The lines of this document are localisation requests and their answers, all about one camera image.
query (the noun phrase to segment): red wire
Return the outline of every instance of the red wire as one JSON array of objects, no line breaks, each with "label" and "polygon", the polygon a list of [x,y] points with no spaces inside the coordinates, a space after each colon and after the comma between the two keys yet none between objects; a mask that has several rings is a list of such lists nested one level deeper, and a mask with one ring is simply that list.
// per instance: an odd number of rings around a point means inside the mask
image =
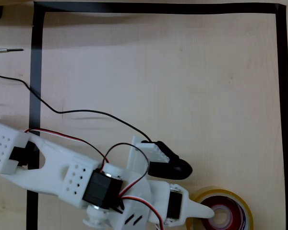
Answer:
[{"label": "red wire", "polygon": [[143,199],[140,199],[140,198],[136,198],[136,197],[133,197],[133,196],[123,196],[121,197],[122,200],[135,200],[135,201],[139,201],[141,202],[142,204],[146,205],[147,207],[150,208],[150,210],[152,210],[155,215],[158,217],[159,219],[159,225],[160,225],[160,230],[164,230],[163,228],[163,221],[162,221],[162,217],[160,216],[160,214],[155,210],[155,208],[153,206],[151,206],[149,203],[147,203],[145,200]]},{"label": "red wire", "polygon": [[121,198],[122,195],[124,195],[126,193],[127,190],[129,190],[132,186],[134,186],[139,180],[141,180],[142,178],[140,177],[139,179],[137,179],[136,181],[132,182],[130,185],[128,185],[126,188],[124,188],[124,190],[122,190],[119,194],[119,198]]},{"label": "red wire", "polygon": [[31,131],[31,130],[32,130],[32,131],[34,131],[34,130],[36,130],[36,131],[44,131],[44,132],[47,132],[47,133],[52,133],[52,134],[59,135],[59,136],[61,136],[61,137],[65,137],[65,138],[69,138],[69,139],[81,141],[81,142],[83,142],[83,143],[85,143],[85,144],[88,144],[89,146],[93,147],[101,156],[105,157],[105,155],[104,155],[101,151],[99,151],[96,147],[94,147],[93,145],[91,145],[91,144],[88,143],[87,141],[82,140],[82,139],[80,139],[80,138],[75,138],[75,137],[68,136],[68,135],[66,135],[66,134],[59,133],[59,132],[56,132],[56,131],[52,131],[52,130],[45,129],[45,128],[29,128],[29,129],[25,130],[24,132],[27,133],[27,132],[29,132],[29,131]]}]

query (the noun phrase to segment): white plastic bracket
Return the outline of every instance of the white plastic bracket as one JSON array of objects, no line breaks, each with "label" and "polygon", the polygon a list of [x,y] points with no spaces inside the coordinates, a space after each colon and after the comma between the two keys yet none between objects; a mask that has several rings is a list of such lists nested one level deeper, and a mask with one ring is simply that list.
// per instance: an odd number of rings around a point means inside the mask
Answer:
[{"label": "white plastic bracket", "polygon": [[[144,139],[133,136],[132,144],[138,147],[151,162],[168,163],[167,157],[154,143],[142,143]],[[137,173],[144,173],[147,168],[145,157],[135,148],[130,148],[127,169]]]}]

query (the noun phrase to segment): robotic arm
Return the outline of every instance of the robotic arm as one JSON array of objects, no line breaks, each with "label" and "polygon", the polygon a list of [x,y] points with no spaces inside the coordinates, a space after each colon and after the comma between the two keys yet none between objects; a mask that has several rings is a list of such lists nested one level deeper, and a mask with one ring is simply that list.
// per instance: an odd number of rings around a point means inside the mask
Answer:
[{"label": "robotic arm", "polygon": [[[168,163],[169,158],[155,143],[143,143],[134,137],[132,144],[140,148],[152,162]],[[38,147],[46,158],[41,169],[23,167],[26,152]],[[189,199],[189,193],[178,184],[148,180],[147,176],[132,186],[119,199],[120,191],[143,175],[145,158],[130,149],[127,169],[101,162],[64,148],[31,133],[0,124],[0,173],[7,180],[27,190],[58,196],[81,209],[88,218],[84,224],[94,228],[106,225],[115,230],[145,229],[151,222],[173,227],[186,218],[211,218],[212,209]]]}]

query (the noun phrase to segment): white 3d-printed robot arm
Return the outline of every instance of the white 3d-printed robot arm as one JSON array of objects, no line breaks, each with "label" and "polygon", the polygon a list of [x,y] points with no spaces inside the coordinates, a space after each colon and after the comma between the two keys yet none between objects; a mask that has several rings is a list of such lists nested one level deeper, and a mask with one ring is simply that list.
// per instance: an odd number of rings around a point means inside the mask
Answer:
[{"label": "white 3d-printed robot arm", "polygon": [[[45,165],[41,169],[27,170],[18,167],[18,161],[10,159],[14,148],[25,149],[29,142],[34,143],[45,156]],[[150,161],[168,162],[167,157],[155,144],[141,143],[141,139],[136,137],[133,138],[132,144],[140,148]],[[84,223],[91,227],[104,228],[108,224],[113,229],[128,230],[135,227],[144,229],[148,221],[159,223],[154,212],[134,200],[124,200],[122,210],[103,209],[85,201],[84,195],[91,183],[93,171],[99,168],[100,164],[99,161],[39,136],[0,124],[0,173],[7,180],[31,191],[56,195],[75,207],[86,208],[88,219],[85,219]],[[131,148],[127,169],[106,163],[103,175],[123,181],[124,188],[138,179],[146,167],[144,157],[135,148]],[[125,196],[136,196],[150,202],[162,217],[164,224],[169,227],[184,224],[187,217],[211,218],[214,215],[210,208],[191,201],[187,190],[181,186],[147,180],[146,177],[132,186]],[[173,204],[177,197],[178,206]],[[169,214],[169,210],[174,209],[179,209],[179,212]]]}]

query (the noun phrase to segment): white wire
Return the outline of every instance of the white wire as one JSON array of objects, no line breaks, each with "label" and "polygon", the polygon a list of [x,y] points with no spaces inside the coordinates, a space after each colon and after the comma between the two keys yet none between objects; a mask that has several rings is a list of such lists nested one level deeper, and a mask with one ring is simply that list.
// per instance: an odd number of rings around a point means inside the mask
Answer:
[{"label": "white wire", "polygon": [[80,140],[75,140],[75,139],[73,139],[73,138],[68,138],[68,137],[65,137],[65,136],[62,136],[62,135],[59,135],[59,134],[50,133],[50,132],[43,131],[43,130],[39,130],[39,129],[30,129],[29,131],[36,131],[36,132],[41,132],[41,133],[48,133],[48,134],[51,134],[51,135],[54,135],[54,136],[57,136],[57,137],[60,137],[60,138],[65,138],[65,139],[68,139],[68,140],[74,140],[74,141],[78,141],[78,142],[83,143],[83,142],[80,141]]},{"label": "white wire", "polygon": [[129,183],[128,185],[126,185],[122,190],[121,190],[121,192],[119,193],[119,196],[124,192],[124,190],[126,189],[126,188],[128,188],[128,186],[130,186],[132,183],[134,183],[134,182],[136,182],[138,179],[136,179],[136,180],[134,180],[134,181],[132,181],[131,183]]},{"label": "white wire", "polygon": [[142,201],[148,203],[151,207],[153,207],[153,208],[155,209],[155,207],[154,207],[151,203],[149,203],[147,200],[144,200],[144,199],[141,198],[141,197],[133,196],[133,195],[125,195],[125,196],[122,196],[121,198],[124,198],[124,197],[132,197],[132,198],[136,198],[136,199],[142,200]]}]

